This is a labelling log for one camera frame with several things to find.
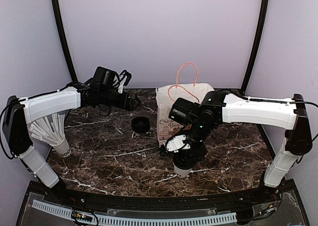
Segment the stack of black lids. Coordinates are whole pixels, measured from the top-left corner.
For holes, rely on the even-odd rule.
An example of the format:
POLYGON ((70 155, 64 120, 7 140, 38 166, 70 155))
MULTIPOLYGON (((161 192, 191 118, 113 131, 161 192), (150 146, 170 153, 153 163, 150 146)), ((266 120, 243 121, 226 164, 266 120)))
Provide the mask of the stack of black lids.
POLYGON ((149 118, 145 116, 138 116, 131 121, 132 130, 138 134, 144 134, 150 129, 149 118))

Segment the white paper takeout bag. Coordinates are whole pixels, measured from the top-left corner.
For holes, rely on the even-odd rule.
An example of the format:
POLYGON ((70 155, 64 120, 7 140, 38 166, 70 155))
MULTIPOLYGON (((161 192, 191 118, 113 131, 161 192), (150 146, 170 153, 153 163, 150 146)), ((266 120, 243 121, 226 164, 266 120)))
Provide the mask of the white paper takeout bag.
POLYGON ((181 84, 179 82, 181 71, 178 71, 175 84, 156 89, 157 137, 160 146, 191 122, 188 112, 195 105, 200 105, 205 95, 214 90, 208 83, 197 83, 198 68, 194 63, 188 62, 181 67, 186 65, 195 68, 196 76, 193 83, 181 84))

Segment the single white paper cup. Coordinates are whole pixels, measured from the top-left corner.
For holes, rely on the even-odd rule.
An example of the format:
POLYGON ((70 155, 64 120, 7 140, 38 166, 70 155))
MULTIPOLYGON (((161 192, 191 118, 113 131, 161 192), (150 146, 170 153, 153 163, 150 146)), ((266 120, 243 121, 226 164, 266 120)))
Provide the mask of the single white paper cup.
POLYGON ((174 168, 174 173, 177 175, 177 177, 185 178, 190 173, 193 166, 183 166, 183 165, 174 163, 173 168, 174 168))

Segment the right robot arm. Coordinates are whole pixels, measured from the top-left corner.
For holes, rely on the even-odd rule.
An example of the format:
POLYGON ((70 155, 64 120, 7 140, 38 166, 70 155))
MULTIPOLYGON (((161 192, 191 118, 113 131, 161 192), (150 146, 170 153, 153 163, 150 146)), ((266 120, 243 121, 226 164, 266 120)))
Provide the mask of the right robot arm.
POLYGON ((233 93, 208 92, 197 110, 186 142, 188 152, 200 160, 200 150, 211 131, 221 123, 252 123, 279 127, 285 139, 273 162, 264 174, 264 184, 254 191, 253 198, 264 203, 273 194, 295 162, 313 147, 306 102, 300 94, 293 98, 261 99, 239 97, 233 93))

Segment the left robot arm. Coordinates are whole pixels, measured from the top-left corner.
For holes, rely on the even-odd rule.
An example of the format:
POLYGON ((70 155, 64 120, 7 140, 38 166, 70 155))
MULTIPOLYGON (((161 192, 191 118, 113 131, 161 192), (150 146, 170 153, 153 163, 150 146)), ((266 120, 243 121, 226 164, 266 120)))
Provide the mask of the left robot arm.
POLYGON ((115 107, 133 111, 141 101, 120 86, 104 84, 69 83, 66 87, 48 93, 17 98, 11 96, 0 115, 2 132, 7 141, 9 159, 19 158, 26 168, 47 188, 59 204, 70 200, 70 193, 62 186, 63 180, 46 162, 33 145, 33 139, 55 149, 62 157, 68 157, 71 149, 66 139, 64 121, 66 112, 78 108, 96 106, 115 107))

